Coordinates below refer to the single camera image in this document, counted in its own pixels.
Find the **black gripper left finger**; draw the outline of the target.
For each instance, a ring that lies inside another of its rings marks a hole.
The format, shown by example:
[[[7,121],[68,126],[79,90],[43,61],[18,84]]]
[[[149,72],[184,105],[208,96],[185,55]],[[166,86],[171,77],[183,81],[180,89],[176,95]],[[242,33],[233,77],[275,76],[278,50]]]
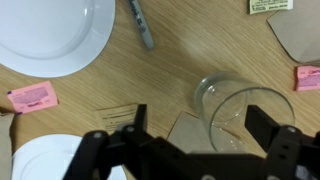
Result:
[[[139,104],[134,118],[134,128],[137,132],[147,129],[147,105]]]

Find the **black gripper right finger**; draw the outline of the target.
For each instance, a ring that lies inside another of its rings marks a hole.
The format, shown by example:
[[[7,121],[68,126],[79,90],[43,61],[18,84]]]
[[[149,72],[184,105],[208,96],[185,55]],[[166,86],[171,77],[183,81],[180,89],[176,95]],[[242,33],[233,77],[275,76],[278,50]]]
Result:
[[[258,145],[267,152],[280,129],[280,125],[259,106],[249,105],[245,118],[245,128]]]

